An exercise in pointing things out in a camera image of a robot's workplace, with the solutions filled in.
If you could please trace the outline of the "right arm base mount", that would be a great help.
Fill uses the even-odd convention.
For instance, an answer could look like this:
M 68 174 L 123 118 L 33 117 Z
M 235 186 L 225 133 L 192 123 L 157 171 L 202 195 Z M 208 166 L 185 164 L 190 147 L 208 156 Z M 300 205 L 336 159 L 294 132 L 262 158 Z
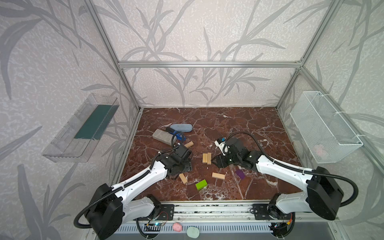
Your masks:
M 284 214 L 276 207 L 269 207 L 269 204 L 253 204 L 250 213 L 254 215 L 255 220 L 265 221 L 288 222 L 292 217 L 292 214 Z

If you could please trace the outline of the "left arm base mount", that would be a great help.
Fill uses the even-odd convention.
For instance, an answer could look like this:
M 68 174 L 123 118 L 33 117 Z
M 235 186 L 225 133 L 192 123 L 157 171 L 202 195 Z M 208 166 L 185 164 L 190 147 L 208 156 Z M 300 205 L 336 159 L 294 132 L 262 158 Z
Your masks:
M 171 221 L 174 218 L 175 205 L 173 204 L 161 204 L 156 206 L 155 209 L 147 217 L 139 218 L 139 221 Z

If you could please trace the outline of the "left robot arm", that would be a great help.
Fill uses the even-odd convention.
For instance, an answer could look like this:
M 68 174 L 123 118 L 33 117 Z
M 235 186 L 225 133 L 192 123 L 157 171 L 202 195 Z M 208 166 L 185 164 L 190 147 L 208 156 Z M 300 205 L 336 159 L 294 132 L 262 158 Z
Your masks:
M 95 191 L 89 205 L 74 219 L 76 228 L 93 229 L 100 240 L 113 235 L 125 222 L 140 218 L 156 219 L 161 215 L 161 203 L 149 195 L 138 195 L 167 177 L 177 177 L 192 170 L 192 151 L 184 145 L 159 152 L 151 165 L 133 177 Z

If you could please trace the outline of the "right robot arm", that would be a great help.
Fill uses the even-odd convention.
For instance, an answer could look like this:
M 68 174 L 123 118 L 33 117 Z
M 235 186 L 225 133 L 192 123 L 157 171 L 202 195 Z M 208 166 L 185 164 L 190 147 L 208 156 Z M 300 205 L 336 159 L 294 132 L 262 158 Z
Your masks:
M 300 189 L 293 194 L 277 193 L 267 206 L 272 219 L 296 212 L 315 213 L 319 217 L 333 221 L 337 217 L 344 193 L 329 172 L 318 167 L 315 170 L 269 159 L 262 151 L 249 151 L 238 138 L 215 140 L 221 153 L 214 157 L 218 168 L 230 165 L 270 175 Z

